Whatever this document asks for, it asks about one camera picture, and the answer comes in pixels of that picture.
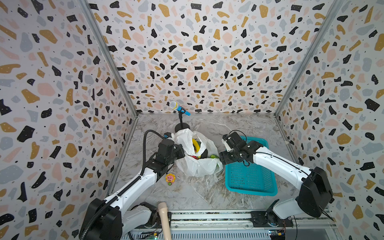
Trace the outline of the yellow banana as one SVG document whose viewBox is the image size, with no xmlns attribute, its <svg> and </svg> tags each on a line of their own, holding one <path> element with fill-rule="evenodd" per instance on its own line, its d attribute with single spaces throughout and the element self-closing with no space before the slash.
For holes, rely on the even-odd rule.
<svg viewBox="0 0 384 240">
<path fill-rule="evenodd" d="M 192 139 L 192 142 L 193 142 L 195 153 L 199 152 L 201 149 L 201 142 L 197 141 L 196 139 Z"/>
</svg>

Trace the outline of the white plastic bag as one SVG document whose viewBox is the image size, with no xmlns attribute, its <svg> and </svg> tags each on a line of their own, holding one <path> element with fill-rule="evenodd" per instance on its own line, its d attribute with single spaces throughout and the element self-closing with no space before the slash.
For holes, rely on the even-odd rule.
<svg viewBox="0 0 384 240">
<path fill-rule="evenodd" d="M 172 140 L 183 147 L 185 157 L 176 165 L 185 175 L 204 177 L 222 171 L 217 147 L 202 133 L 184 129 L 172 134 Z"/>
</svg>

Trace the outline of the dark avocado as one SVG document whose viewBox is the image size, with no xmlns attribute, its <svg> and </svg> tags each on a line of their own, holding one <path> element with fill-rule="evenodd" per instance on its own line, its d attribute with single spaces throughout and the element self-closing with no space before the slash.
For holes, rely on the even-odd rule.
<svg viewBox="0 0 384 240">
<path fill-rule="evenodd" d="M 208 157 L 208 150 L 205 149 L 205 151 L 202 153 L 202 155 L 200 156 L 201 159 L 206 159 Z"/>
</svg>

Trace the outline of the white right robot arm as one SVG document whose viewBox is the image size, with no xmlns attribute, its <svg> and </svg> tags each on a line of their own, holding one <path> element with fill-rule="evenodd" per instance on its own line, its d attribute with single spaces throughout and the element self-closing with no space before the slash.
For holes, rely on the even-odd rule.
<svg viewBox="0 0 384 240">
<path fill-rule="evenodd" d="M 310 169 L 287 160 L 257 141 L 246 142 L 236 132 L 223 135 L 226 150 L 219 154 L 223 165 L 245 161 L 271 170 L 299 190 L 296 198 L 275 200 L 261 218 L 263 224 L 277 227 L 289 217 L 307 214 L 319 218 L 333 198 L 326 172 L 319 167 Z"/>
</svg>

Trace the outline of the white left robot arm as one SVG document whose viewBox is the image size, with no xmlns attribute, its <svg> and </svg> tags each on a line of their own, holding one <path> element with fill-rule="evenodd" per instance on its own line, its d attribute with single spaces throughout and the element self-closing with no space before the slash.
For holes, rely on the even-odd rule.
<svg viewBox="0 0 384 240">
<path fill-rule="evenodd" d="M 149 159 L 143 158 L 141 171 L 127 184 L 103 200 L 93 200 L 86 211 L 80 229 L 81 240 L 119 240 L 136 227 L 147 224 L 154 216 L 155 208 L 132 204 L 151 186 L 165 176 L 175 161 L 185 157 L 174 134 L 158 134 L 161 142 Z"/>
</svg>

